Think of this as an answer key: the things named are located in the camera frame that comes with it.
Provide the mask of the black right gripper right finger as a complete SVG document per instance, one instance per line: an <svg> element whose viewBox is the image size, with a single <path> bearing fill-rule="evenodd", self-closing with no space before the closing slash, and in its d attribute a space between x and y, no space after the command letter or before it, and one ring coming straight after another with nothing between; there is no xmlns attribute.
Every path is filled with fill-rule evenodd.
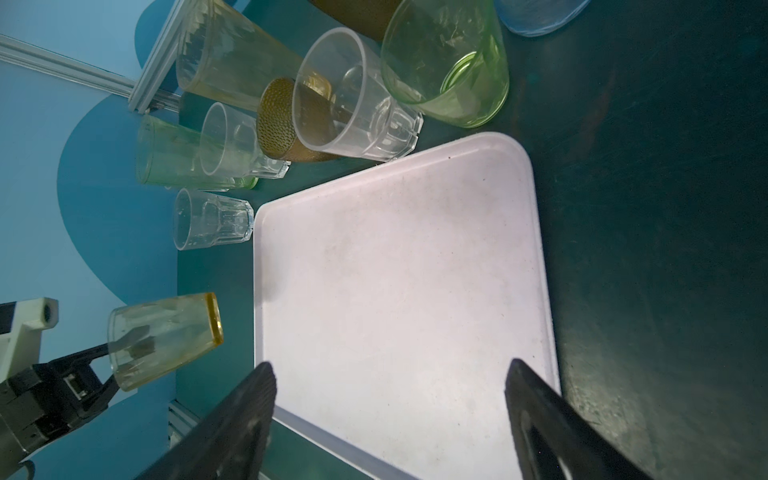
<svg viewBox="0 0 768 480"><path fill-rule="evenodd" d="M511 361L505 398L525 479L647 479L523 360Z"/></svg>

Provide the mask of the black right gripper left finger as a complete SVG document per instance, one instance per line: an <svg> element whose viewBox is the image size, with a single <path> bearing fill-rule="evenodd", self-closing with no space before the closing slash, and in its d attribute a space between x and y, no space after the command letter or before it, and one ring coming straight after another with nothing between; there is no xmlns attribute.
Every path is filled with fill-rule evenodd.
<svg viewBox="0 0 768 480"><path fill-rule="evenodd" d="M268 444L277 381L269 362L252 372L141 479L257 479Z"/></svg>

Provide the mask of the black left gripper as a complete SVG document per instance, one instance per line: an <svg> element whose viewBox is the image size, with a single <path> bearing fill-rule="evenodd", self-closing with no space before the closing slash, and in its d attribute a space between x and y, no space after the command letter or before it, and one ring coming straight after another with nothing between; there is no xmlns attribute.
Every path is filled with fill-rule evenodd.
<svg viewBox="0 0 768 480"><path fill-rule="evenodd" d="M135 327L117 340L34 364L3 381L1 460L25 460L105 411L119 390L153 381L158 347L149 331ZM112 375L102 384L90 365L105 356Z"/></svg>

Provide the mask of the short green glass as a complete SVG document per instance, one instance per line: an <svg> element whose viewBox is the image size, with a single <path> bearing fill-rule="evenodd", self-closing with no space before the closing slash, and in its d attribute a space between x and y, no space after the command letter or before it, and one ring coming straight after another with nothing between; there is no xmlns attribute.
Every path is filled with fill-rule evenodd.
<svg viewBox="0 0 768 480"><path fill-rule="evenodd" d="M395 99L456 127L489 122L508 95L507 56L491 1L401 2L381 61Z"/></svg>

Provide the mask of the short yellow amber glass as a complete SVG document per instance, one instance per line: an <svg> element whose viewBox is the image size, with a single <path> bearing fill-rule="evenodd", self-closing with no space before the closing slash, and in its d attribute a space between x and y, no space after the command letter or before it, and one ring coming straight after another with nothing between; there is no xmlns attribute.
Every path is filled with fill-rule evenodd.
<svg viewBox="0 0 768 480"><path fill-rule="evenodd" d="M223 343L217 297L212 292L115 309L107 348L123 391L135 390L186 365Z"/></svg>

